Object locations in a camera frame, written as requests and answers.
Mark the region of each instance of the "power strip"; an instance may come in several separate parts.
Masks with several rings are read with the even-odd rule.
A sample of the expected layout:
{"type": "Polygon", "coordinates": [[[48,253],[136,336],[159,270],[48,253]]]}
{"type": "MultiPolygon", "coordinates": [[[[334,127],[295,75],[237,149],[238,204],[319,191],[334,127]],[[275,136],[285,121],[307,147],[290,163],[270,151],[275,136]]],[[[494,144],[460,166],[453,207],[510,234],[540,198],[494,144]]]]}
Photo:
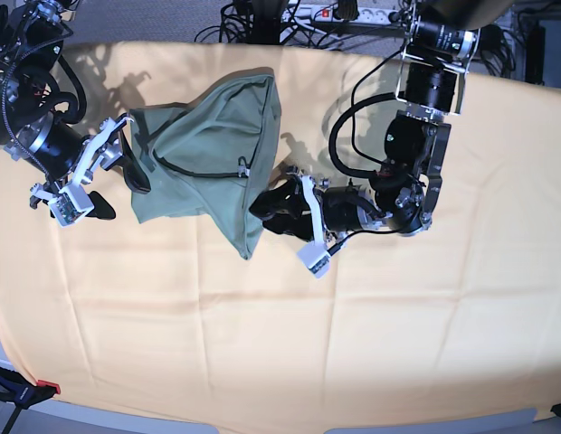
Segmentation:
{"type": "MultiPolygon", "coordinates": [[[[288,22],[292,12],[290,8],[296,5],[296,0],[289,2],[289,10],[283,15],[283,21],[288,22]]],[[[394,9],[381,9],[376,7],[359,7],[359,17],[356,20],[344,21],[335,16],[333,5],[300,5],[295,16],[300,19],[310,20],[311,24],[343,24],[353,26],[371,27],[374,25],[391,25],[389,15],[396,12],[394,9]]]]}

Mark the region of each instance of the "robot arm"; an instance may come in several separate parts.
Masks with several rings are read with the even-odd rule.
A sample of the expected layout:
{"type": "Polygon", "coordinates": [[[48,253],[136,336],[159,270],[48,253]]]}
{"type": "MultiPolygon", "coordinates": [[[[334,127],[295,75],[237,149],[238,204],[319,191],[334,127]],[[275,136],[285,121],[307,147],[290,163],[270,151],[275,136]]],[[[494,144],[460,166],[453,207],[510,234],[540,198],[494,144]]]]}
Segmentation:
{"type": "Polygon", "coordinates": [[[394,19],[403,26],[405,38],[395,93],[358,102],[337,120],[329,136],[331,162],[351,178],[349,186],[311,182],[309,176],[292,168],[281,191],[265,192],[254,203],[251,211],[265,228],[309,242],[299,257],[315,276],[327,273],[330,258],[358,233],[413,236],[431,227],[451,132],[443,121],[461,113],[465,78],[480,39],[479,30],[467,29],[493,22],[512,3],[435,0],[414,2],[398,13],[394,19]],[[405,109],[397,112],[385,133],[386,160],[375,170],[345,165],[338,156],[339,130],[359,110],[396,99],[405,109]],[[354,183],[355,178],[367,180],[371,190],[354,183]],[[317,205],[311,203],[308,190],[319,203],[320,217],[312,211],[317,205]],[[382,226],[390,231],[378,231],[382,226]]]}
{"type": "Polygon", "coordinates": [[[72,35],[63,20],[75,12],[78,0],[29,0],[10,14],[0,8],[0,149],[13,160],[23,159],[41,170],[44,184],[32,188],[30,204],[44,202],[61,226],[85,216],[109,220],[113,208],[96,192],[87,194],[98,167],[122,167],[128,187],[150,191],[149,181],[133,158],[122,128],[129,117],[106,119],[95,137],[82,137],[79,124],[87,100],[80,81],[62,57],[72,35]],[[58,62],[75,88],[60,91],[50,71],[58,62]],[[65,111],[58,109],[67,104],[65,111]]]}

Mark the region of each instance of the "green fabric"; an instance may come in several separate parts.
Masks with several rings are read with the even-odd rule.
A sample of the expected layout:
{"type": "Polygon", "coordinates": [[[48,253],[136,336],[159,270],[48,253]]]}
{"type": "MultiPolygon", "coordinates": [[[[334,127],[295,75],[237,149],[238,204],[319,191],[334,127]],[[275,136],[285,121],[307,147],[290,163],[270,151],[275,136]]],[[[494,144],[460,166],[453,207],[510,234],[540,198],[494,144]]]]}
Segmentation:
{"type": "Polygon", "coordinates": [[[132,146],[149,177],[148,194],[132,194],[139,222],[156,217],[208,213],[249,259],[261,236],[261,221],[249,207],[271,177],[279,142],[281,104],[271,75],[233,79],[220,85],[195,108],[184,106],[132,110],[132,146]],[[248,178],[204,179],[196,174],[238,173],[239,158],[250,166],[248,178]]]}

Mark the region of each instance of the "black cable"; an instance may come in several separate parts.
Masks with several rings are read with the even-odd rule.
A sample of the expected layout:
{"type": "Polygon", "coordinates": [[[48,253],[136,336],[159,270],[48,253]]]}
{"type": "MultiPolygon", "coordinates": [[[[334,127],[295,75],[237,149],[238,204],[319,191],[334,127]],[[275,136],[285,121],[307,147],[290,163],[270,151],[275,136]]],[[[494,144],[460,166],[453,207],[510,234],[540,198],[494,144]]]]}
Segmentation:
{"type": "Polygon", "coordinates": [[[506,53],[508,54],[511,62],[510,62],[510,68],[511,71],[515,71],[516,68],[518,67],[517,63],[516,63],[516,55],[514,54],[514,51],[512,50],[512,47],[509,45],[508,39],[506,39],[506,36],[504,35],[504,48],[506,50],[506,53]]]}
{"type": "Polygon", "coordinates": [[[220,30],[219,30],[219,29],[220,29],[220,25],[217,25],[216,27],[217,27],[216,30],[212,30],[209,34],[207,34],[204,38],[202,38],[202,41],[200,41],[200,42],[205,42],[210,36],[212,36],[213,34],[216,34],[216,33],[220,32],[220,30]]]}
{"type": "Polygon", "coordinates": [[[297,22],[295,21],[295,16],[297,16],[297,12],[299,11],[299,6],[300,6],[300,2],[302,0],[298,0],[297,4],[295,5],[295,8],[292,10],[292,13],[290,14],[290,18],[289,18],[289,25],[288,27],[291,26],[291,23],[295,23],[297,24],[297,22]]]}
{"type": "Polygon", "coordinates": [[[152,151],[152,156],[154,156],[156,161],[158,161],[163,167],[182,175],[191,176],[193,178],[205,178],[205,179],[240,178],[238,172],[220,173],[220,174],[198,174],[196,172],[190,172],[189,170],[183,169],[178,165],[174,165],[170,163],[163,156],[159,156],[156,153],[156,150],[152,151]]]}
{"type": "Polygon", "coordinates": [[[526,36],[526,32],[522,26],[522,15],[523,14],[528,14],[528,15],[532,15],[532,14],[541,14],[542,12],[547,11],[548,9],[550,9],[553,6],[556,5],[561,5],[561,0],[554,0],[553,2],[548,3],[547,5],[544,5],[543,7],[539,8],[539,9],[535,9],[533,7],[527,7],[526,9],[522,9],[521,11],[518,12],[518,30],[520,32],[520,35],[522,37],[522,40],[524,41],[524,44],[528,44],[528,39],[526,36]]]}
{"type": "Polygon", "coordinates": [[[49,86],[51,93],[59,93],[60,87],[57,84],[55,78],[44,68],[40,68],[39,66],[35,65],[23,65],[17,70],[18,75],[26,75],[30,77],[32,80],[39,79],[43,85],[49,86]]]}
{"type": "MultiPolygon", "coordinates": [[[[393,54],[391,54],[389,57],[383,59],[383,61],[381,63],[379,63],[377,66],[374,67],[374,69],[372,69],[369,73],[367,73],[365,75],[365,77],[363,77],[361,80],[359,80],[357,82],[357,84],[355,85],[355,87],[353,88],[353,91],[351,92],[351,107],[355,106],[355,94],[357,92],[357,90],[359,89],[359,86],[361,86],[361,84],[363,84],[363,82],[365,80],[367,80],[369,77],[371,77],[373,74],[375,74],[377,71],[379,71],[381,68],[383,68],[389,61],[391,61],[394,57],[396,57],[397,55],[401,54],[403,48],[401,48],[400,50],[397,50],[396,52],[394,52],[393,54]]],[[[357,119],[355,114],[353,114],[353,117],[351,118],[351,146],[353,147],[353,149],[355,150],[355,152],[357,152],[358,155],[366,158],[369,161],[372,161],[374,163],[377,163],[379,165],[384,165],[385,162],[382,160],[379,160],[377,158],[373,158],[372,156],[368,156],[367,154],[365,154],[364,152],[362,152],[358,147],[357,144],[355,143],[355,135],[357,134],[356,132],[356,128],[357,128],[357,119]]]]}
{"type": "Polygon", "coordinates": [[[399,0],[397,3],[402,10],[407,10],[411,7],[412,0],[399,0]]]}
{"type": "Polygon", "coordinates": [[[317,48],[320,48],[320,50],[326,50],[327,48],[329,48],[334,43],[348,41],[349,39],[354,39],[354,38],[357,38],[357,37],[360,37],[360,36],[365,36],[365,35],[368,35],[372,32],[379,32],[380,30],[383,30],[383,29],[369,29],[369,30],[365,30],[361,33],[350,34],[349,36],[344,36],[344,37],[342,37],[338,40],[327,42],[325,45],[317,47],[317,48]]]}
{"type": "MultiPolygon", "coordinates": [[[[337,3],[333,3],[333,4],[329,5],[329,6],[321,7],[320,9],[318,9],[318,11],[313,15],[313,19],[310,20],[310,25],[311,25],[311,27],[315,28],[315,20],[317,19],[317,17],[318,17],[320,14],[322,14],[323,11],[330,10],[330,11],[332,11],[333,16],[334,16],[334,13],[335,13],[335,6],[336,6],[336,5],[337,5],[337,3]]],[[[311,31],[310,31],[310,34],[309,34],[309,44],[310,44],[309,48],[310,48],[311,46],[312,46],[312,47],[315,47],[315,48],[319,48],[320,42],[317,42],[317,44],[315,44],[315,43],[313,42],[313,36],[314,36],[314,35],[315,35],[315,31],[314,31],[314,30],[311,30],[311,31]]],[[[321,36],[320,39],[323,40],[324,38],[328,38],[330,35],[331,35],[331,31],[325,32],[325,34],[323,34],[323,36],[321,36]]]]}
{"type": "Polygon", "coordinates": [[[75,116],[73,116],[73,117],[67,117],[66,116],[65,117],[65,119],[66,119],[65,123],[66,124],[71,124],[71,125],[79,124],[83,120],[83,118],[85,117],[85,114],[88,110],[88,100],[87,100],[87,97],[86,97],[86,94],[85,94],[85,90],[84,90],[83,86],[81,85],[80,79],[78,79],[78,76],[75,75],[75,72],[74,72],[73,68],[65,60],[65,58],[63,56],[60,56],[60,58],[58,59],[58,62],[62,66],[63,72],[65,72],[65,75],[67,75],[67,77],[70,79],[71,85],[75,89],[75,92],[76,92],[77,97],[78,97],[77,112],[75,113],[75,116]]]}
{"type": "Polygon", "coordinates": [[[300,32],[300,28],[297,25],[297,28],[293,29],[292,32],[290,32],[289,36],[287,36],[282,41],[280,41],[280,45],[286,45],[288,41],[290,41],[292,38],[294,38],[297,35],[298,32],[300,32]]]}
{"type": "Polygon", "coordinates": [[[347,241],[349,241],[350,239],[352,239],[353,237],[355,237],[356,235],[358,235],[359,233],[370,233],[372,235],[394,235],[396,233],[401,233],[403,231],[405,231],[415,220],[415,217],[417,217],[419,215],[419,213],[421,212],[422,208],[421,206],[418,207],[415,212],[414,215],[412,216],[411,219],[409,219],[407,221],[407,223],[399,228],[399,229],[394,229],[392,231],[367,231],[367,230],[361,230],[361,231],[355,231],[353,233],[349,233],[343,240],[337,242],[335,245],[333,245],[329,250],[328,250],[328,254],[331,256],[335,256],[337,254],[337,252],[339,252],[341,249],[343,249],[343,246],[345,245],[345,243],[347,241]]]}
{"type": "Polygon", "coordinates": [[[345,125],[345,122],[347,122],[350,118],[354,117],[358,111],[364,109],[365,107],[369,107],[374,104],[379,104],[381,102],[386,102],[386,101],[395,101],[395,94],[393,92],[382,93],[380,95],[374,95],[373,97],[363,99],[362,101],[359,101],[355,105],[351,106],[335,122],[335,125],[331,129],[330,135],[328,137],[328,154],[331,158],[331,162],[333,163],[333,165],[342,174],[351,176],[353,178],[362,178],[362,179],[369,179],[375,176],[376,174],[375,171],[352,169],[347,165],[345,165],[338,157],[337,138],[338,138],[338,132],[343,127],[343,125],[345,125]]]}
{"type": "Polygon", "coordinates": [[[384,212],[380,212],[377,208],[373,205],[371,201],[368,201],[365,197],[359,196],[357,192],[351,191],[347,192],[339,197],[332,198],[328,201],[329,206],[334,206],[337,203],[350,203],[361,208],[366,214],[371,217],[373,220],[379,220],[386,216],[384,212]]]}
{"type": "Polygon", "coordinates": [[[194,42],[198,42],[198,38],[200,37],[201,34],[203,34],[204,32],[208,32],[209,30],[213,30],[213,29],[220,29],[220,25],[210,25],[204,29],[202,29],[200,32],[198,32],[194,38],[194,42]]]}
{"type": "Polygon", "coordinates": [[[15,422],[19,418],[19,414],[21,413],[21,411],[22,411],[21,407],[15,406],[15,410],[13,411],[13,413],[11,413],[11,416],[9,417],[9,420],[7,421],[7,424],[3,428],[3,431],[1,431],[1,434],[10,434],[11,433],[11,430],[13,429],[13,426],[15,425],[15,422]]]}
{"type": "Polygon", "coordinates": [[[519,36],[517,34],[515,34],[514,32],[512,32],[510,29],[501,29],[504,33],[509,34],[514,41],[516,41],[517,43],[519,43],[522,47],[524,47],[524,41],[522,41],[519,36]]]}
{"type": "Polygon", "coordinates": [[[323,34],[323,36],[317,41],[317,43],[315,44],[315,48],[320,48],[320,45],[323,41],[325,41],[331,34],[335,33],[337,31],[338,27],[335,26],[332,29],[330,29],[328,32],[326,32],[325,34],[323,34]]]}
{"type": "Polygon", "coordinates": [[[488,72],[490,73],[490,75],[492,75],[493,77],[498,77],[498,76],[499,76],[499,73],[498,73],[498,71],[497,71],[497,69],[496,69],[496,66],[493,65],[493,64],[491,63],[490,59],[488,59],[488,58],[486,57],[485,52],[486,52],[485,50],[480,52],[480,59],[481,59],[481,62],[484,64],[484,66],[486,67],[486,69],[488,70],[488,72]]]}
{"type": "Polygon", "coordinates": [[[64,113],[58,113],[57,120],[62,120],[66,124],[72,124],[78,117],[79,104],[77,98],[75,98],[75,95],[70,92],[50,94],[45,98],[43,104],[40,107],[34,109],[31,113],[19,115],[17,117],[17,120],[21,123],[21,125],[33,124],[33,122],[39,120],[51,110],[53,110],[55,106],[65,102],[68,104],[68,109],[64,113]]]}
{"type": "Polygon", "coordinates": [[[298,32],[301,32],[301,33],[307,38],[307,41],[306,41],[306,42],[303,42],[303,41],[297,39],[296,37],[293,37],[292,39],[293,39],[294,41],[296,41],[296,42],[299,43],[299,45],[297,45],[297,46],[310,48],[311,45],[313,44],[313,41],[312,41],[311,36],[310,36],[310,33],[305,32],[305,31],[302,30],[302,29],[299,29],[299,30],[297,31],[297,33],[298,33],[298,32]]]}
{"type": "Polygon", "coordinates": [[[231,7],[234,8],[234,3],[230,3],[220,10],[221,22],[218,41],[223,42],[223,37],[226,35],[227,42],[247,42],[248,35],[252,30],[250,15],[247,11],[245,20],[244,16],[241,16],[239,14],[226,13],[226,11],[231,7]]]}
{"type": "Polygon", "coordinates": [[[367,230],[355,231],[353,233],[348,234],[343,240],[339,241],[337,244],[332,246],[328,250],[328,254],[331,255],[331,256],[335,256],[337,254],[337,252],[340,251],[343,248],[343,246],[345,245],[345,243],[347,241],[349,241],[350,239],[352,239],[353,237],[355,237],[359,233],[372,233],[374,235],[393,235],[395,233],[399,233],[401,230],[402,229],[396,229],[394,231],[367,231],[367,230]]]}
{"type": "Polygon", "coordinates": [[[506,56],[504,56],[504,53],[502,51],[494,51],[491,52],[493,54],[493,56],[498,59],[499,62],[499,76],[506,79],[509,77],[508,75],[508,61],[506,59],[506,56]]]}

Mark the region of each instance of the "yellow tablecloth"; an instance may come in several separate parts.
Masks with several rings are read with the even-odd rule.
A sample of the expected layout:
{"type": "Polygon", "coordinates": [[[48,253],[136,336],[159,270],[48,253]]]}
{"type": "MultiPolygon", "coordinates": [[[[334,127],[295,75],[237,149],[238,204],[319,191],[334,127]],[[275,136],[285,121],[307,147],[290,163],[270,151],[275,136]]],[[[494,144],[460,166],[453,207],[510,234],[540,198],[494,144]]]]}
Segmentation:
{"type": "MultiPolygon", "coordinates": [[[[122,43],[66,53],[89,95],[82,128],[197,99],[231,73],[273,69],[278,161],[334,174],[331,125],[378,59],[256,46],[122,43]]],[[[397,65],[359,98],[394,88],[397,65]]],[[[383,153],[396,103],[359,116],[383,153]]],[[[250,262],[209,217],[138,225],[118,212],[62,230],[28,207],[42,177],[0,152],[0,336],[63,401],[242,434],[455,420],[561,401],[561,91],[471,75],[430,231],[359,236],[326,278],[301,242],[265,233],[250,262]]],[[[340,152],[352,165],[347,127],[340,152]]],[[[334,175],[333,179],[344,182],[334,175]]]]}

